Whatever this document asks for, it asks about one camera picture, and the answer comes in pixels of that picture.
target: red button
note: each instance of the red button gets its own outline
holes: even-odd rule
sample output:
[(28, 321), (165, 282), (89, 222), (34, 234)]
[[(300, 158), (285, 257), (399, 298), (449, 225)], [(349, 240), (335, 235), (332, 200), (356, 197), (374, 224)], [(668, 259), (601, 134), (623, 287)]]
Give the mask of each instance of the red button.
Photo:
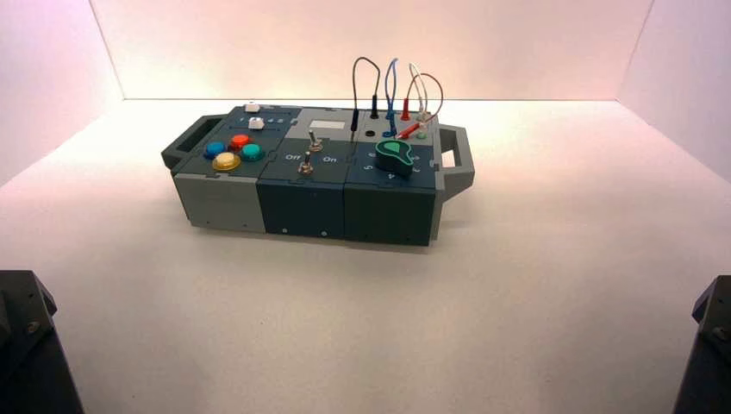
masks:
[(251, 142), (251, 138), (249, 138), (249, 135), (234, 135), (234, 137), (231, 138), (231, 143), (228, 144), (228, 150), (233, 152), (241, 151), (241, 149), (244, 148), (244, 146), (247, 145), (249, 142)]

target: green button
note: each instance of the green button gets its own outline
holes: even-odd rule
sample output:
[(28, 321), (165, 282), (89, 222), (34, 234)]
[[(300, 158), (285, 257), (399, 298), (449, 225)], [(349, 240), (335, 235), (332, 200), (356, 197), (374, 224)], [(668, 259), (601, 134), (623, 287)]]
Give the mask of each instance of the green button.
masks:
[(241, 158), (245, 161), (261, 160), (264, 157), (264, 151), (256, 144), (247, 144), (241, 149)]

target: panel module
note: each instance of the panel module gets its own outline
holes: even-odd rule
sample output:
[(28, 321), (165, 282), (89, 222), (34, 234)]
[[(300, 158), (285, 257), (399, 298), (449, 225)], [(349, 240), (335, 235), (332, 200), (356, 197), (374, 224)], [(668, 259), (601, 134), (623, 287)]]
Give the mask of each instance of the panel module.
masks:
[(352, 117), (250, 103), (201, 117), (162, 156), (194, 226), (428, 245), (444, 202), (472, 185), (465, 130), (434, 120), (394, 140), (384, 111), (359, 113), (353, 133)]

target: yellow button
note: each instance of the yellow button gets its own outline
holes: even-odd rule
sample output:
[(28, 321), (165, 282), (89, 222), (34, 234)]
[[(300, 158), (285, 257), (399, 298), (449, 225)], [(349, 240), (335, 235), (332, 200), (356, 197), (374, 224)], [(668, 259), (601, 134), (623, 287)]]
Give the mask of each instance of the yellow button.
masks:
[(213, 159), (213, 168), (218, 171), (233, 170), (241, 163), (241, 158), (234, 153), (220, 153)]

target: push button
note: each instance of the push button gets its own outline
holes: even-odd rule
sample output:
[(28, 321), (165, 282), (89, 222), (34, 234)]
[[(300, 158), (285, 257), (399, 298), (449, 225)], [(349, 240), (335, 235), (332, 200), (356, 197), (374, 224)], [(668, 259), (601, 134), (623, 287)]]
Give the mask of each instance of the push button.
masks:
[(220, 153), (213, 160), (213, 168), (218, 171), (233, 170), (241, 164), (241, 158), (234, 153)]
[(264, 151), (262, 151), (261, 147), (257, 144), (247, 144), (241, 150), (241, 158), (243, 158), (244, 161), (257, 161), (261, 160), (262, 157), (264, 157)]
[(228, 144), (228, 151), (231, 151), (232, 153), (238, 153), (249, 142), (251, 142), (251, 138), (249, 138), (249, 135), (234, 135), (234, 137), (231, 138), (231, 143)]
[(223, 145), (222, 142), (209, 142), (209, 144), (206, 145), (206, 150), (205, 154), (203, 154), (203, 157), (209, 160), (213, 160), (218, 154), (222, 153), (223, 151), (226, 151), (226, 147)]

